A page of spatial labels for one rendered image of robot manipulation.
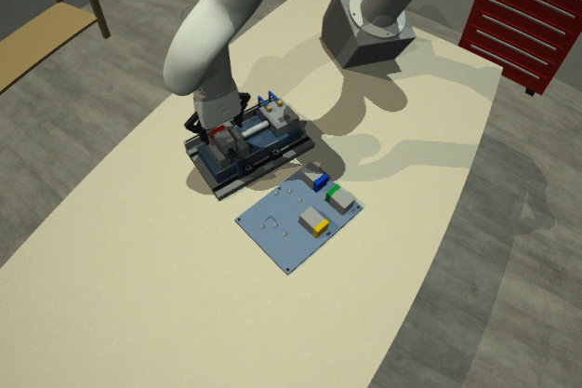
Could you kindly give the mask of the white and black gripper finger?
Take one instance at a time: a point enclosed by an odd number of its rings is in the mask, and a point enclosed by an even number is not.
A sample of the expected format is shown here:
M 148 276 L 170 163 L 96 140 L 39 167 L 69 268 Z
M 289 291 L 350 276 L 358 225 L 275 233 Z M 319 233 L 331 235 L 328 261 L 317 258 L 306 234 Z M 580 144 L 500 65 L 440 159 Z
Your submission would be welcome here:
M 200 123 L 200 121 L 198 120 L 199 116 L 198 113 L 195 112 L 184 124 L 184 126 L 186 127 L 186 129 L 188 129 L 189 131 L 191 131 L 192 133 L 196 133 L 199 134 L 200 140 L 202 142 L 205 142 L 206 145 L 209 144 L 209 139 L 206 133 L 206 129 L 204 129 Z M 195 125 L 194 123 L 197 122 L 197 124 Z
M 235 122 L 235 124 L 239 128 L 241 128 L 241 127 L 243 127 L 242 122 L 243 122 L 244 110 L 247 107 L 247 105 L 248 105 L 247 103 L 249 102 L 251 96 L 245 92 L 239 92 L 239 96 L 240 96 L 240 100 L 241 100 L 241 104 L 242 104 L 242 111 L 233 118 L 233 121 Z

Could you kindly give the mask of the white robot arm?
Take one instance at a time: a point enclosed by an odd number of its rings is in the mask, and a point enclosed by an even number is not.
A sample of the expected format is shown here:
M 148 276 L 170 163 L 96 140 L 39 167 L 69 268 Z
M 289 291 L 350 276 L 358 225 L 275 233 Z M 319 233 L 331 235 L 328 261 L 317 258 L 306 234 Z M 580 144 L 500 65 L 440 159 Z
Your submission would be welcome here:
M 213 95 L 227 89 L 232 82 L 228 44 L 262 1 L 200 0 L 182 22 L 166 55 L 166 87 L 178 96 L 196 90 Z M 364 33 L 387 39 L 403 29 L 404 9 L 411 1 L 350 0 L 349 12 Z

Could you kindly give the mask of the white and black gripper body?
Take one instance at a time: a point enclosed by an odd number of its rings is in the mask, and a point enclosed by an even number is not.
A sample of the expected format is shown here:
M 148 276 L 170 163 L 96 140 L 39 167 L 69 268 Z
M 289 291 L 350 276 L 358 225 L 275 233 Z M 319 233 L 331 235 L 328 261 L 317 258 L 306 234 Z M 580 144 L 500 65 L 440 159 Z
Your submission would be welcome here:
M 224 91 L 206 95 L 201 91 L 193 92 L 194 111 L 198 113 L 204 129 L 216 127 L 238 115 L 242 104 L 237 86 L 232 79 L 231 85 Z

